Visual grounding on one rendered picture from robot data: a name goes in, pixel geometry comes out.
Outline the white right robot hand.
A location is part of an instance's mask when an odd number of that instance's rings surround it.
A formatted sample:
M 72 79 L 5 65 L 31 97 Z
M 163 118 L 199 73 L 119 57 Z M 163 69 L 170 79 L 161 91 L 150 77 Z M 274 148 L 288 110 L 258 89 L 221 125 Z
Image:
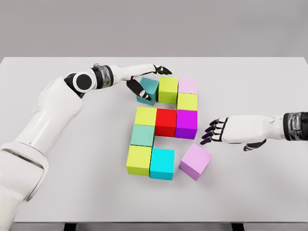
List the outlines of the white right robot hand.
M 267 139 L 282 138 L 280 127 L 275 127 L 275 118 L 261 115 L 233 115 L 218 118 L 209 124 L 202 136 L 201 145 L 215 142 L 244 143 L 244 151 L 257 149 Z

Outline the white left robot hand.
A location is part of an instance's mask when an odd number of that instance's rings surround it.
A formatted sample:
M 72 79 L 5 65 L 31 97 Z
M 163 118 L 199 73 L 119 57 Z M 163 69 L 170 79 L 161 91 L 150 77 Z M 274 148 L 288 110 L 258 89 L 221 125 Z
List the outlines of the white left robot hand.
M 127 87 L 136 95 L 143 99 L 150 101 L 152 98 L 146 92 L 144 87 L 136 80 L 136 77 L 146 74 L 161 74 L 171 75 L 172 72 L 164 66 L 155 66 L 154 64 L 138 64 L 124 68 L 123 73 L 120 75 L 120 80 L 125 80 Z

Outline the dark teal cube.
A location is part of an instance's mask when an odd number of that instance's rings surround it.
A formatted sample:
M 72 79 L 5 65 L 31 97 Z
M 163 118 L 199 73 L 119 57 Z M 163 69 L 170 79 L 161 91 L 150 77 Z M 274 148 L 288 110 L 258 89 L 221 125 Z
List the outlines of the dark teal cube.
M 159 82 L 157 80 L 153 80 L 150 78 L 142 77 L 140 80 L 140 84 L 143 86 L 144 90 L 148 93 L 148 95 L 151 97 L 151 100 L 143 99 L 140 96 L 137 96 L 137 102 L 147 104 L 150 106 L 154 106 L 157 98 L 158 98 L 158 87 Z

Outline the lime green cube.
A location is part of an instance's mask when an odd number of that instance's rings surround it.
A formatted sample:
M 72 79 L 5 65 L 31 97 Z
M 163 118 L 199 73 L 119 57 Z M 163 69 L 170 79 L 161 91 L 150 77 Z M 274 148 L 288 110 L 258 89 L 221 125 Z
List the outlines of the lime green cube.
M 158 102 L 176 104 L 178 95 L 178 78 L 160 77 Z
M 152 147 L 130 145 L 126 168 L 128 174 L 150 176 Z
M 197 94 L 179 93 L 177 99 L 178 110 L 197 111 L 198 110 Z
M 156 108 L 151 107 L 137 107 L 134 124 L 144 126 L 155 126 L 156 122 Z

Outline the light pink cube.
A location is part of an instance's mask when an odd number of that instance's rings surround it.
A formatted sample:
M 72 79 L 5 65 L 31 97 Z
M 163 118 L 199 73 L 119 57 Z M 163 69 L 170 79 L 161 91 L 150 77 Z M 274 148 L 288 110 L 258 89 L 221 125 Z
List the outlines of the light pink cube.
M 197 181 L 212 159 L 212 155 L 193 144 L 180 161 L 179 169 Z
M 195 78 L 179 78 L 179 93 L 197 94 L 197 79 Z

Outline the bright purple cube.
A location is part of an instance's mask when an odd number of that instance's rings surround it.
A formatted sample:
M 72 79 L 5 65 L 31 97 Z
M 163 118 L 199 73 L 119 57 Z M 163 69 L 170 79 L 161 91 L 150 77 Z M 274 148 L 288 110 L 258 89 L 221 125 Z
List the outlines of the bright purple cube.
M 197 111 L 177 110 L 175 138 L 194 140 L 197 130 Z

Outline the red cube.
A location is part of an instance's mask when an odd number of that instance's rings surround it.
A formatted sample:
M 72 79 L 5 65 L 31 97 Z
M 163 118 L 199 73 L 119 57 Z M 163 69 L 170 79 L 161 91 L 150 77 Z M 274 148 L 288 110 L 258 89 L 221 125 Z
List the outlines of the red cube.
M 177 111 L 158 108 L 156 111 L 155 135 L 175 137 Z

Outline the pale teal cube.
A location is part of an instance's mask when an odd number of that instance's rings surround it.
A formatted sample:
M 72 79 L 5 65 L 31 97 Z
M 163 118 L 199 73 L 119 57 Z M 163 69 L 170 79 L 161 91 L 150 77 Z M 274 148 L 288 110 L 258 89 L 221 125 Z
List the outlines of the pale teal cube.
M 131 145 L 152 147 L 154 143 L 154 126 L 134 125 Z

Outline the cyan cube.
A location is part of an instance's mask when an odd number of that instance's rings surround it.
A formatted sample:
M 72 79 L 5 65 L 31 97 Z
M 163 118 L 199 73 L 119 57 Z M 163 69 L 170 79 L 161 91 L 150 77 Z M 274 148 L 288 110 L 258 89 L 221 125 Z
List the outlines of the cyan cube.
M 172 180 L 174 174 L 175 151 L 170 149 L 152 149 L 150 178 Z

